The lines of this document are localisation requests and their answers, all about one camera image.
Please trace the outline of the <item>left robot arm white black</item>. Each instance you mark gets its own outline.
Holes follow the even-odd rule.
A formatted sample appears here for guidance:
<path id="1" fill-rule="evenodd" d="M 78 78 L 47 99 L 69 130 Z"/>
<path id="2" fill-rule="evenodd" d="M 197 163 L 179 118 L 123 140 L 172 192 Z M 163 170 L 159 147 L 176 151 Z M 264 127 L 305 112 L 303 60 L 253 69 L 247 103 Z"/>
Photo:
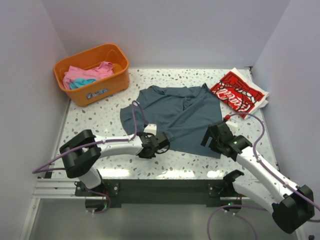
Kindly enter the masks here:
<path id="1" fill-rule="evenodd" d="M 170 141 L 165 133 L 137 132 L 121 137 L 94 135 L 90 129 L 81 131 L 59 149 L 64 170 L 69 179 L 79 179 L 92 196 L 104 190 L 102 177 L 94 164 L 100 158 L 132 155 L 152 159 L 161 150 L 167 151 Z"/>

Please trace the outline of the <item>slate blue t shirt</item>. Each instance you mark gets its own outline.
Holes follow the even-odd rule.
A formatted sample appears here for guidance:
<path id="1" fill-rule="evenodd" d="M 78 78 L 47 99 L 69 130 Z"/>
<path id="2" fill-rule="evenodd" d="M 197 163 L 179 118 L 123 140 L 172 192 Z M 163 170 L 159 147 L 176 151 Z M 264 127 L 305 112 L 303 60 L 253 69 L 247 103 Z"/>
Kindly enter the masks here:
<path id="1" fill-rule="evenodd" d="M 143 131 L 144 121 L 165 133 L 173 151 L 219 159 L 220 154 L 201 146 L 209 125 L 222 120 L 220 101 L 206 84 L 194 87 L 150 86 L 139 92 L 143 109 L 132 116 L 132 107 L 120 110 L 122 128 L 128 135 Z"/>

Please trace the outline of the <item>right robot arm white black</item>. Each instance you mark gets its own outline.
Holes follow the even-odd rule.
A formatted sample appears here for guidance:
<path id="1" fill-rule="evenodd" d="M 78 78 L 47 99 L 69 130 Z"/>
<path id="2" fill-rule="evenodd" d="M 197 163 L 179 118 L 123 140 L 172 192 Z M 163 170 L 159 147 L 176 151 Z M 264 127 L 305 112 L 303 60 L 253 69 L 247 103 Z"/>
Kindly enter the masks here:
<path id="1" fill-rule="evenodd" d="M 223 177 L 223 192 L 230 197 L 240 194 L 268 211 L 277 226 L 287 234 L 295 232 L 315 215 L 314 194 L 307 186 L 299 186 L 268 163 L 242 135 L 235 136 L 222 120 L 208 126 L 201 142 L 212 151 L 231 158 L 244 167 Z"/>

